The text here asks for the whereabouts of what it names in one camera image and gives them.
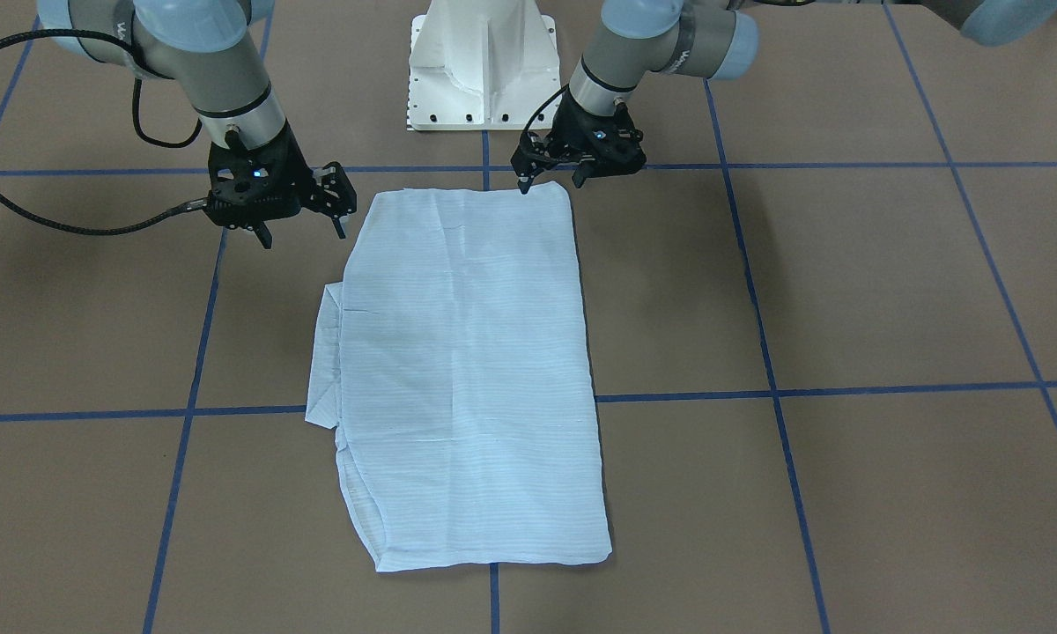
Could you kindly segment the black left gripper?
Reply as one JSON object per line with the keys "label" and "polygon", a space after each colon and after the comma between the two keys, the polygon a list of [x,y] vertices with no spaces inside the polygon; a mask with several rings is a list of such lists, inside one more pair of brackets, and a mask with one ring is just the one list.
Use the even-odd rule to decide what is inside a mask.
{"label": "black left gripper", "polygon": [[536,178],[561,166],[573,166],[573,187],[581,189],[588,178],[633,175],[647,163],[641,147],[644,132],[630,116],[622,98],[610,102],[609,115],[585,111],[568,87],[557,90],[535,113],[537,117],[554,100],[559,102],[546,136],[524,126],[518,136],[511,166],[523,195]]}

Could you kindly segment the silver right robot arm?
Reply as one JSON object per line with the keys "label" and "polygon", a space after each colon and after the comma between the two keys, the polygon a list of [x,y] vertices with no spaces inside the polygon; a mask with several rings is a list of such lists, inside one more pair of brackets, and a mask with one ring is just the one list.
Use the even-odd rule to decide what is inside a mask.
{"label": "silver right robot arm", "polygon": [[270,220],[303,210],[328,217],[339,237],[357,197],[338,162],[313,169],[300,152],[249,27],[270,1],[39,1],[42,27],[63,48],[171,79],[211,138],[208,193],[180,204],[218,227],[255,234],[271,247]]}

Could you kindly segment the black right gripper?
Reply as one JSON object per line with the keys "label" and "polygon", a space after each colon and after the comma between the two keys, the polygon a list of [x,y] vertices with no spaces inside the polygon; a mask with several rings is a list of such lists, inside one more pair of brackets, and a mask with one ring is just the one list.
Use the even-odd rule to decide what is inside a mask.
{"label": "black right gripper", "polygon": [[311,168],[290,124],[274,139],[249,149],[239,132],[211,144],[207,158],[210,192],[203,213],[218,227],[252,232],[272,249],[271,220],[308,210],[331,219],[336,236],[346,240],[348,216],[357,209],[357,194],[339,162]]}

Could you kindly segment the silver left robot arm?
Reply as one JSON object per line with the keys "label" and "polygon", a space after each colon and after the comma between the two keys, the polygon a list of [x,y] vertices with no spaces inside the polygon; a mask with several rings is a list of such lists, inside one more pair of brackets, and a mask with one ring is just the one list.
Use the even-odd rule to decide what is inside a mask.
{"label": "silver left robot arm", "polygon": [[[1057,13],[1057,1],[602,1],[598,25],[582,49],[565,85],[539,106],[518,132],[511,156],[517,188],[523,194],[549,170],[572,172],[582,188],[593,178],[636,175],[647,167],[644,132],[634,123],[629,100],[648,75],[698,77],[713,83],[745,76],[757,60],[762,7],[790,10],[799,18],[826,11],[872,11],[890,21],[905,66],[916,67],[904,49],[894,5],[932,15],[975,46],[997,48],[1019,41]],[[549,131],[528,131],[556,105]],[[729,162],[718,142],[721,169],[786,170],[832,167],[935,167],[934,161],[779,161]]]}

